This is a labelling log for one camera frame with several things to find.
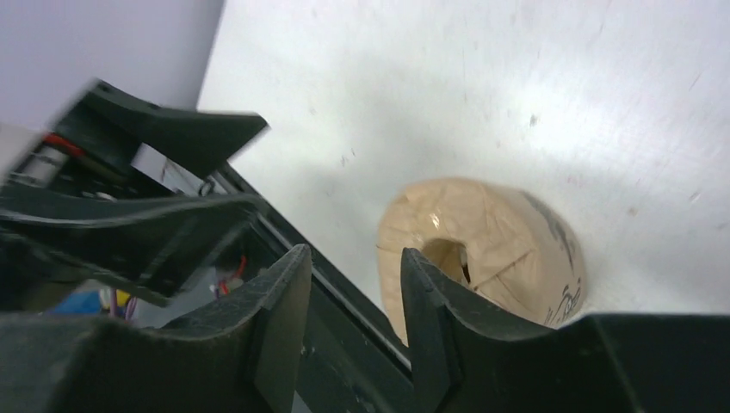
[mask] roll of brown tape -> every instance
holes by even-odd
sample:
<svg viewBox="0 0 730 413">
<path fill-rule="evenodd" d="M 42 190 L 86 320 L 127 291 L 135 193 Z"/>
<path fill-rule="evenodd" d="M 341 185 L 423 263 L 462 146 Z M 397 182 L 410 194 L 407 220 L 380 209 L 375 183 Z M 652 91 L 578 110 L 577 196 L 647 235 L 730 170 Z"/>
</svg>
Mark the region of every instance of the roll of brown tape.
<svg viewBox="0 0 730 413">
<path fill-rule="evenodd" d="M 547 327 L 583 304 L 585 265 L 567 223 L 535 197 L 463 178 L 407 187 L 378 229 L 383 305 L 407 344 L 400 256 L 416 248 L 449 278 Z"/>
</svg>

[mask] white table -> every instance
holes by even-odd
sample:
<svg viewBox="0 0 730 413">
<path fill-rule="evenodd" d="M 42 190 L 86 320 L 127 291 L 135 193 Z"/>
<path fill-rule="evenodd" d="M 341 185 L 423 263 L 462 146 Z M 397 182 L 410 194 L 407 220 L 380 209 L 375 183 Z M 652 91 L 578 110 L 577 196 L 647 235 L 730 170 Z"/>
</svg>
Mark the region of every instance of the white table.
<svg viewBox="0 0 730 413">
<path fill-rule="evenodd" d="M 229 0 L 199 109 L 271 131 L 232 163 L 376 304 L 409 182 L 524 188 L 577 232 L 588 311 L 730 311 L 730 3 Z"/>
</svg>

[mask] red object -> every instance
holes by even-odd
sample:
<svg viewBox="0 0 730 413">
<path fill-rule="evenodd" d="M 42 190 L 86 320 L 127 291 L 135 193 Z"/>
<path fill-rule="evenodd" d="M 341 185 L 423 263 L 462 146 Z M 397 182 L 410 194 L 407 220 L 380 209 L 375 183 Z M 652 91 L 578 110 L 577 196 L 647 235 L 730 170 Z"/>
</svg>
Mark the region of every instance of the red object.
<svg viewBox="0 0 730 413">
<path fill-rule="evenodd" d="M 58 145 L 65 149 L 65 151 L 71 155 L 72 157 L 82 157 L 84 155 L 84 150 L 79 148 L 78 146 L 72 144 L 66 139 L 61 138 L 59 135 L 55 133 L 48 133 L 45 138 L 43 138 L 43 142 L 49 144 L 49 145 Z"/>
<path fill-rule="evenodd" d="M 241 275 L 244 274 L 244 268 L 246 268 L 246 256 L 241 256 L 241 264 L 238 266 L 238 270 L 236 270 L 233 278 L 241 278 Z"/>
</svg>

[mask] gray wall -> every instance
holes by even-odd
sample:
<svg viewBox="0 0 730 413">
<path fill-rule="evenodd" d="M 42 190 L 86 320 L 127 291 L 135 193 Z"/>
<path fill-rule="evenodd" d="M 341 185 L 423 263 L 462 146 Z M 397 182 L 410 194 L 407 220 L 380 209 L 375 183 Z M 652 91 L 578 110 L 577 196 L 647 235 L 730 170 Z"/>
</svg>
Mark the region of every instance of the gray wall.
<svg viewBox="0 0 730 413">
<path fill-rule="evenodd" d="M 93 77 L 194 108 L 223 0 L 3 0 L 0 122 L 39 129 Z"/>
</svg>

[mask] table surface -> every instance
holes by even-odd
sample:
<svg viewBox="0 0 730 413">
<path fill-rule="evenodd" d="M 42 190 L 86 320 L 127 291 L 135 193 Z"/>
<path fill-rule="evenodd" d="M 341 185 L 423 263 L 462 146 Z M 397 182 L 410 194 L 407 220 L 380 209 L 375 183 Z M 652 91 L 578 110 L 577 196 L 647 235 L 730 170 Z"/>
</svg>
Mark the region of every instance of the table surface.
<svg viewBox="0 0 730 413">
<path fill-rule="evenodd" d="M 586 311 L 729 312 L 730 3 L 226 2 L 199 109 L 271 124 L 233 166 L 377 305 L 407 184 L 524 188 L 578 234 Z"/>
</svg>

